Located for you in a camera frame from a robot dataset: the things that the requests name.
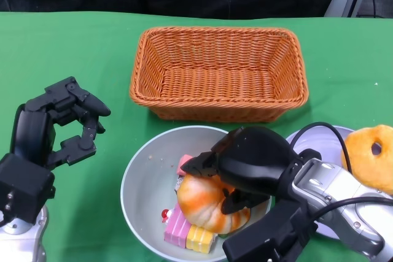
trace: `white bowl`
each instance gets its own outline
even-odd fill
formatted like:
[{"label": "white bowl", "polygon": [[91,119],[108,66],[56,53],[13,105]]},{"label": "white bowl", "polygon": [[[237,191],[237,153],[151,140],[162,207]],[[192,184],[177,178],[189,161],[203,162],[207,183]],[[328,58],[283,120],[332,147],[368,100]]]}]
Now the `white bowl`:
[{"label": "white bowl", "polygon": [[[134,235],[158,256],[175,262],[225,261],[223,239],[217,238],[209,254],[181,249],[164,241],[163,209],[176,204],[176,168],[182,155],[206,152],[226,131],[207,126],[186,126],[169,130],[151,139],[131,159],[124,173],[120,200],[128,226]],[[271,200],[252,210],[247,225],[270,209]]]}]

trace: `rectangular basket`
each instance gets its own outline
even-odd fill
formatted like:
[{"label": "rectangular basket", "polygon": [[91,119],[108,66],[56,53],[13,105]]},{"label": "rectangular basket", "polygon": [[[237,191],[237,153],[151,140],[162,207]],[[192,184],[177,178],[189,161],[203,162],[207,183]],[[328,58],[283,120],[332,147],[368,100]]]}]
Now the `rectangular basket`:
[{"label": "rectangular basket", "polygon": [[308,99],[296,35],[281,28],[145,31],[132,100],[167,120],[269,122]]}]

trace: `toy donut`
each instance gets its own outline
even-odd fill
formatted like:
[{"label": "toy donut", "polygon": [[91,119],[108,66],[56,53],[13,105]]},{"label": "toy donut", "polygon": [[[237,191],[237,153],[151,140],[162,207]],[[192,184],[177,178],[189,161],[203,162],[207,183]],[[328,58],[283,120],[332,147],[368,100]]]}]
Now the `toy donut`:
[{"label": "toy donut", "polygon": [[[393,128],[363,128],[348,135],[345,144],[354,177],[364,185],[393,195]],[[373,144],[381,146],[379,155],[373,154]],[[343,154],[341,159],[347,169]]]},{"label": "toy donut", "polygon": [[187,174],[177,191],[177,202],[186,219],[212,233],[231,233],[246,224],[251,216],[244,208],[224,215],[221,206],[225,199],[224,189],[229,193],[235,188],[221,182],[220,177],[195,177]]}]

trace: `green tablecloth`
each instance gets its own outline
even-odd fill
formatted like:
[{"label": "green tablecloth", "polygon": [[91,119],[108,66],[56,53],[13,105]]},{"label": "green tablecloth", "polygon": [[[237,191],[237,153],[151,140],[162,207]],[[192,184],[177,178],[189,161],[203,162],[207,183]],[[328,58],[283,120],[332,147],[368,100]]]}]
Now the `green tablecloth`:
[{"label": "green tablecloth", "polygon": [[[139,35],[153,26],[280,26],[300,39],[309,102],[268,127],[283,136],[312,121],[349,128],[393,125],[392,20],[276,19],[221,21],[119,13],[0,13],[0,152],[8,151],[17,106],[74,75],[112,115],[96,138],[97,154],[55,170],[44,236],[48,262],[161,261],[127,227],[120,183],[134,153],[155,135],[187,122],[161,121],[128,97]],[[214,125],[229,130],[239,125]],[[58,143],[81,133],[57,128]],[[301,262],[363,261],[338,242],[316,236]]]}]

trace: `yellow toy block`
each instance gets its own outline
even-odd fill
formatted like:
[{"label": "yellow toy block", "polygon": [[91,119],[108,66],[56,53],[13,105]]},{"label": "yellow toy block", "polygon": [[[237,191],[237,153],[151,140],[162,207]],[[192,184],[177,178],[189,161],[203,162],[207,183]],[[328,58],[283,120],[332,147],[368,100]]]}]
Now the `yellow toy block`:
[{"label": "yellow toy block", "polygon": [[217,234],[215,233],[211,233],[204,228],[192,225],[187,235],[185,247],[196,252],[208,254],[216,236]]}]

